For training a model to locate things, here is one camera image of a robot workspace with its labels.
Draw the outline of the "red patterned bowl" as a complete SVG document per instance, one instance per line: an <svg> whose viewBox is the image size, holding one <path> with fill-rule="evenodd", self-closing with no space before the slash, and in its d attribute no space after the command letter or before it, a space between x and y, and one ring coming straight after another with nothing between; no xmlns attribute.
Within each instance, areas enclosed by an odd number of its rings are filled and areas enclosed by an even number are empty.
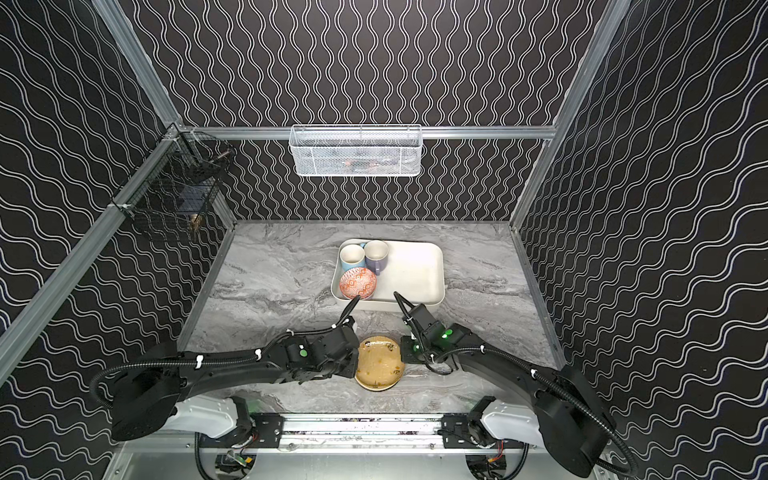
<svg viewBox="0 0 768 480"><path fill-rule="evenodd" d="M360 297L369 299L375 293L378 277L366 267L355 267L345 271L339 280L340 293L348 299Z"/></svg>

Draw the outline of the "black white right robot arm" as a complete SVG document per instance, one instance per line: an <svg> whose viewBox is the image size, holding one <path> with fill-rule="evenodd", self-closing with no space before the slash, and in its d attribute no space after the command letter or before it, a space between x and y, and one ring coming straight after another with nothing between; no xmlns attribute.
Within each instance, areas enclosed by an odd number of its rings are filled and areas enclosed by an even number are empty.
<svg viewBox="0 0 768 480"><path fill-rule="evenodd" d="M637 472L616 421L580 371L524 360L462 324L443 325L423 304L400 295L395 299L413 337L411 363L440 374L461 370L518 395L538 421L544 448L574 475L584 478L596 466L624 477Z"/></svg>

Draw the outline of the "purple ceramic mug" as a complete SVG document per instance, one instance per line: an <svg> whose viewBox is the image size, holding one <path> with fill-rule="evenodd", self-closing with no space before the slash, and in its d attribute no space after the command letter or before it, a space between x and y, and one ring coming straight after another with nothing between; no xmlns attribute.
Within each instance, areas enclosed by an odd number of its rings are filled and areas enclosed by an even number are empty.
<svg viewBox="0 0 768 480"><path fill-rule="evenodd" d="M376 276L379 276L387 267L389 260L389 245L385 241L371 240L363 246L365 265Z"/></svg>

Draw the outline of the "light blue ceramic mug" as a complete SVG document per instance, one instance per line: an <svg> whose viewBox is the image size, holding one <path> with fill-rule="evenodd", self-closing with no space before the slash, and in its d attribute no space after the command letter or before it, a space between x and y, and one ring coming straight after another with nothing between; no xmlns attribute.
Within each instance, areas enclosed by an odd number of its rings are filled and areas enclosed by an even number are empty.
<svg viewBox="0 0 768 480"><path fill-rule="evenodd" d="M341 248L339 260L343 272L366 267L365 249L361 244L349 244Z"/></svg>

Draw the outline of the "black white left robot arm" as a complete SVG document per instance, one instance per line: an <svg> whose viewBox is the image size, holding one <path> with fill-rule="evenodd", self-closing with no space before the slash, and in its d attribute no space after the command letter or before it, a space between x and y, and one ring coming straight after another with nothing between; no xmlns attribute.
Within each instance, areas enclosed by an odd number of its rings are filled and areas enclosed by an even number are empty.
<svg viewBox="0 0 768 480"><path fill-rule="evenodd" d="M89 388L111 412L112 439L128 441L161 430L182 412L182 402L215 390L352 378L358 344L350 315L324 329L288 330L250 350L179 351L175 343L167 342L140 360L100 372Z"/></svg>

